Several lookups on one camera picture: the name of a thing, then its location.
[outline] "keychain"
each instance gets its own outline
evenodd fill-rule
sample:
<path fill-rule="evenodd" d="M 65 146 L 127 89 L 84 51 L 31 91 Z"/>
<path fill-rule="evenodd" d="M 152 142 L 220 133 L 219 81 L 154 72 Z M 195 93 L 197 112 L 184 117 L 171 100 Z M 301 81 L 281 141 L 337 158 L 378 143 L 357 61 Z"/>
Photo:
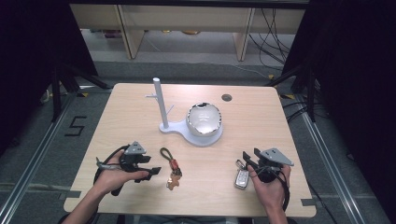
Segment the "keychain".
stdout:
<path fill-rule="evenodd" d="M 182 177 L 182 173 L 180 168 L 178 167 L 177 161 L 173 159 L 171 152 L 166 147 L 162 147 L 160 149 L 161 155 L 169 161 L 169 165 L 171 166 L 172 173 L 166 183 L 166 187 L 170 190 L 173 190 L 175 186 L 179 186 L 178 180 Z"/>

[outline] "handheld controller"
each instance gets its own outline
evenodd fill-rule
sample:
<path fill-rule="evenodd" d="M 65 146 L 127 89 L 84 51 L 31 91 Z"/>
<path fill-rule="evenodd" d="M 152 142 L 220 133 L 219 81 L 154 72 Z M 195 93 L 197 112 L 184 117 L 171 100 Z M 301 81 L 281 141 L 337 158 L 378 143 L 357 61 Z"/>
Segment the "handheld controller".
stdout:
<path fill-rule="evenodd" d="M 258 163 L 252 161 L 250 156 L 244 151 L 243 159 L 256 171 L 260 181 L 269 183 L 279 175 L 283 164 L 293 166 L 294 163 L 284 156 L 277 148 L 270 148 L 260 151 L 254 148 L 254 154 L 259 158 Z"/>

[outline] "wooden table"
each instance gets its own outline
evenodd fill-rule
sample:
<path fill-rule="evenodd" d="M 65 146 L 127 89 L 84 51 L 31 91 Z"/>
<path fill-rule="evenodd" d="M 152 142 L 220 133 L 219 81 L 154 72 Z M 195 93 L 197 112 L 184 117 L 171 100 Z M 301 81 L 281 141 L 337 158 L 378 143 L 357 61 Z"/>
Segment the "wooden table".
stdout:
<path fill-rule="evenodd" d="M 163 134 L 160 109 L 153 84 L 118 84 L 107 102 L 87 153 L 71 190 L 81 191 L 79 198 L 68 198 L 64 209 L 72 211 L 92 186 L 97 169 L 95 157 L 107 158 L 115 149 L 139 142 L 151 157 L 140 164 L 161 166 L 150 181 L 124 185 L 120 195 L 107 195 L 99 212 L 137 215 L 263 217 L 251 180 L 245 190 L 237 189 L 235 161 L 245 150 L 252 158 L 253 148 L 277 147 L 294 162 L 290 177 L 289 217 L 312 217 L 315 206 L 303 206 L 302 199 L 312 199 L 304 171 L 286 122 L 277 92 L 270 87 L 165 85 L 162 84 L 166 108 L 174 106 L 169 121 L 183 120 L 192 105 L 214 104 L 222 115 L 223 134 L 210 147 L 194 147 L 176 133 Z M 230 94 L 230 102 L 221 96 Z M 171 173 L 168 161 L 160 154 L 167 147 L 183 172 L 180 186 L 166 187 Z"/>

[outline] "aluminum rail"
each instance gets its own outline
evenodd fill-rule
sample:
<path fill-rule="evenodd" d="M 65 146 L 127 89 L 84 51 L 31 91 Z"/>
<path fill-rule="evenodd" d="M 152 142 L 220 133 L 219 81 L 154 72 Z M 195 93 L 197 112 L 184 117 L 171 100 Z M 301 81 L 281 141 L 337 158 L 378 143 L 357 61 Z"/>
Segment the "aluminum rail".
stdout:
<path fill-rule="evenodd" d="M 301 95 L 296 95 L 296 99 L 299 102 L 304 101 Z M 308 131 L 311 133 L 311 136 L 314 139 L 320 157 L 324 162 L 327 172 L 329 173 L 332 183 L 334 184 L 341 202 L 346 209 L 346 213 L 348 214 L 351 223 L 366 223 L 361 214 L 361 210 L 358 207 L 358 204 L 353 198 L 351 191 L 349 190 L 344 178 L 335 164 L 334 159 L 332 158 L 331 152 L 327 148 L 326 143 L 324 142 L 318 130 L 317 124 L 311 121 L 311 118 L 309 118 L 307 113 L 303 113 L 303 118 Z"/>
<path fill-rule="evenodd" d="M 8 195 L 7 200 L 3 203 L 0 211 L 0 221 L 1 223 L 9 223 L 9 221 L 14 216 L 23 195 L 25 194 L 26 190 L 29 188 L 29 184 L 32 181 L 35 173 L 37 172 L 41 162 L 44 160 L 50 144 L 57 133 L 62 121 L 67 113 L 67 109 L 71 105 L 74 99 L 76 99 L 77 94 L 73 92 L 69 92 L 64 101 L 64 109 L 59 117 L 51 123 L 49 129 L 47 130 L 44 138 L 41 140 L 40 145 L 38 146 L 35 154 L 33 155 L 32 159 L 30 159 L 26 169 L 24 170 L 21 178 L 14 186 L 14 189 Z"/>

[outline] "white vertical rod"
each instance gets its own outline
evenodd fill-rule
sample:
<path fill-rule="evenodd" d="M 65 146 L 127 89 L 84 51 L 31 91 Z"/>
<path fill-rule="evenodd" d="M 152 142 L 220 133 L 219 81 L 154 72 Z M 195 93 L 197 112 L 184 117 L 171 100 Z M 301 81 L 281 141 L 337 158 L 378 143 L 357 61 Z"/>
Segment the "white vertical rod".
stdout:
<path fill-rule="evenodd" d="M 163 90 L 161 89 L 160 79 L 155 77 L 154 81 L 155 94 L 157 95 L 158 105 L 160 106 L 161 117 L 163 117 L 163 127 L 169 128 L 168 117 L 166 117 L 165 102 L 163 101 Z"/>

